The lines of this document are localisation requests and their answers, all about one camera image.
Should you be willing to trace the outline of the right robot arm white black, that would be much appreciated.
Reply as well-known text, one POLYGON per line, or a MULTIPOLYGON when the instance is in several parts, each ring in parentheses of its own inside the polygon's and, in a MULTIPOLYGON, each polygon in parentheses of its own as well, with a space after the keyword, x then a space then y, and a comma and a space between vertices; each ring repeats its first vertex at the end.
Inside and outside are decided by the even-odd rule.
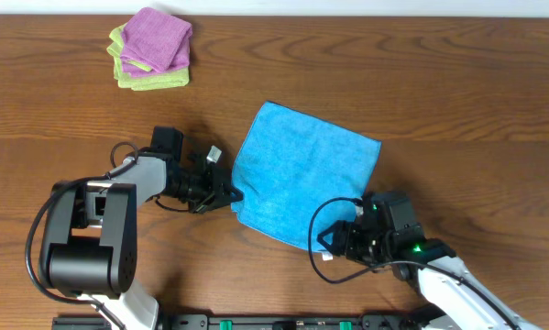
POLYGON ((350 281, 367 272, 392 268, 429 304, 409 315, 413 329, 536 329, 489 291, 445 242, 427 238, 420 223, 392 220, 375 225, 361 216, 337 221, 316 235, 326 251, 365 266, 355 274, 329 283, 350 281))

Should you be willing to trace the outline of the blue microfibre cloth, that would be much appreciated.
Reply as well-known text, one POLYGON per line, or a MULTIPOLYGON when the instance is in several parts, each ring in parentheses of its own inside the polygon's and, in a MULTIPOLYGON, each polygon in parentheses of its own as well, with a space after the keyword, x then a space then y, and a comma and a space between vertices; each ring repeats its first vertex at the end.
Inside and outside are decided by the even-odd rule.
POLYGON ((233 185, 237 220, 290 246, 319 252, 318 233, 352 221, 379 159, 379 141, 266 102, 239 150, 233 185))

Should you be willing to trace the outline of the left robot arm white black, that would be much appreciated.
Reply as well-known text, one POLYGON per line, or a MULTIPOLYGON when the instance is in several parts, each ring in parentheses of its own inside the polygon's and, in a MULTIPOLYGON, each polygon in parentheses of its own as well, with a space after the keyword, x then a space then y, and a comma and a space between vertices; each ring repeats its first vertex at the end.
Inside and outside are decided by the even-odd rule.
POLYGON ((91 305, 114 329, 168 329, 170 318, 136 279, 137 209, 160 196, 204 214, 243 198, 213 156, 183 170, 177 157, 132 153, 102 176, 57 183, 32 280, 51 299, 91 305))

